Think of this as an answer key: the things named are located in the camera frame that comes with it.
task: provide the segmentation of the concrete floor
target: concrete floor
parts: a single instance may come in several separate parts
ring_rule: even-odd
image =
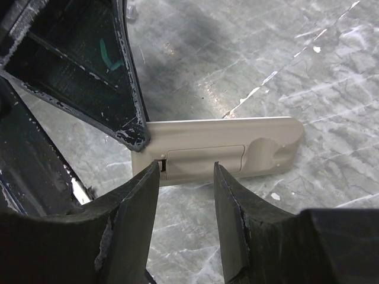
[[[151,120],[296,117],[306,137],[293,170],[241,182],[292,213],[377,206],[376,4],[137,0],[129,36]],[[87,187],[104,194],[130,179],[125,147],[23,99]],[[147,268],[158,283],[223,283],[212,184],[160,189]]]

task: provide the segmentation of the green marking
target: green marking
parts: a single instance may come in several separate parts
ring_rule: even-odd
[[[107,67],[111,71],[115,71],[117,68],[124,65],[124,63],[121,59],[119,61],[117,61],[116,63],[112,63],[112,61],[110,60],[110,58],[108,56],[107,48],[105,47],[105,42],[103,39],[100,39],[100,52],[101,52],[101,57],[102,57],[104,63],[107,65]]]

